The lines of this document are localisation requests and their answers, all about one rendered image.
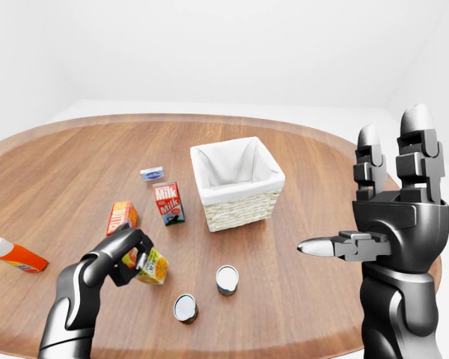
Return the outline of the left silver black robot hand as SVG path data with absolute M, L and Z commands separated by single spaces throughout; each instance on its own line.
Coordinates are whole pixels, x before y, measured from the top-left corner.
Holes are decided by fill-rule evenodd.
M 143 268 L 152 247 L 153 242 L 141 229 L 131 228 L 128 224 L 120 225 L 113 234 L 83 256 L 83 260 L 91 259 L 85 269 L 85 283 L 88 287 L 97 286 L 109 275 L 116 286 L 127 285 Z M 138 255 L 136 264 L 129 268 L 122 258 L 133 248 L 138 250 Z

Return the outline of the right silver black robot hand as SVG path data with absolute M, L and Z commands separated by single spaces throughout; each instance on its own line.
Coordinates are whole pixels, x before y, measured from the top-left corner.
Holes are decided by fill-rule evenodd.
M 298 244 L 299 251 L 371 261 L 403 273 L 429 270 L 448 240 L 449 206 L 440 190 L 445 175 L 442 144 L 428 107 L 417 104 L 406 109 L 397 143 L 396 171 L 402 187 L 386 191 L 386 162 L 376 128 L 369 125 L 360 131 L 353 167 L 357 229 L 305 240 Z

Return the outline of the orange juice carton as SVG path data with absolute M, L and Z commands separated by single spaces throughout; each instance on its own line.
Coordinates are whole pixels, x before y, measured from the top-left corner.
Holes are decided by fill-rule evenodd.
M 135 268 L 138 250 L 133 248 L 123 258 L 122 262 L 129 268 Z M 144 262 L 141 271 L 135 276 L 139 280 L 147 284 L 163 284 L 168 270 L 168 261 L 155 248 L 151 248 L 150 254 Z

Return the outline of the wicker basket with white liner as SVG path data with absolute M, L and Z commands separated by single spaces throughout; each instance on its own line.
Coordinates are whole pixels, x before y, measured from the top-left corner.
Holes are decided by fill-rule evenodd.
M 190 155 L 210 231 L 271 216 L 285 175 L 259 138 L 203 144 Z

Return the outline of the orange butter box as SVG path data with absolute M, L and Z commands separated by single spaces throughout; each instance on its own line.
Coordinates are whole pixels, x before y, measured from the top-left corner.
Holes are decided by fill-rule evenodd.
M 120 225 L 128 223 L 130 227 L 136 227 L 138 213 L 131 200 L 115 202 L 109 216 L 106 235 L 111 235 Z

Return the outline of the red milk carton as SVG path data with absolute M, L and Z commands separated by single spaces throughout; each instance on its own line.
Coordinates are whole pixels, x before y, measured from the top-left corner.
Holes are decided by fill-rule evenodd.
M 185 221 L 183 205 L 176 182 L 168 181 L 153 184 L 153 194 L 166 226 Z

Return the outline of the small blue white box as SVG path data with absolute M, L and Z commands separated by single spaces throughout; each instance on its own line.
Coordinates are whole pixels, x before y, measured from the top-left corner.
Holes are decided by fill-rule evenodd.
M 165 177 L 165 172 L 163 166 L 154 167 L 154 168 L 146 168 L 140 170 L 141 178 L 147 182 L 151 180 L 157 180 Z

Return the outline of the tin with red label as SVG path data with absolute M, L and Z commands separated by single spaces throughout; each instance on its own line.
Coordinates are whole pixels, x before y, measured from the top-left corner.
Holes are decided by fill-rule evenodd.
M 185 325 L 195 321 L 198 316 L 198 306 L 191 294 L 185 293 L 177 298 L 174 302 L 174 316 Z

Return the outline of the tin with blue green label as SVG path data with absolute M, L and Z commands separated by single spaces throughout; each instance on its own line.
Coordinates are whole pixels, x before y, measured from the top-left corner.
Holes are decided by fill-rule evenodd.
M 239 282 L 238 271 L 230 265 L 221 266 L 216 272 L 216 284 L 219 292 L 223 295 L 235 293 Z

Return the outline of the orange bottle with white cap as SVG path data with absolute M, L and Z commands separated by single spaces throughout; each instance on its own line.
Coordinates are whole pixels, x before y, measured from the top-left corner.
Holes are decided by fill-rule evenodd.
M 48 261 L 28 249 L 0 237 L 0 260 L 27 273 L 43 271 Z

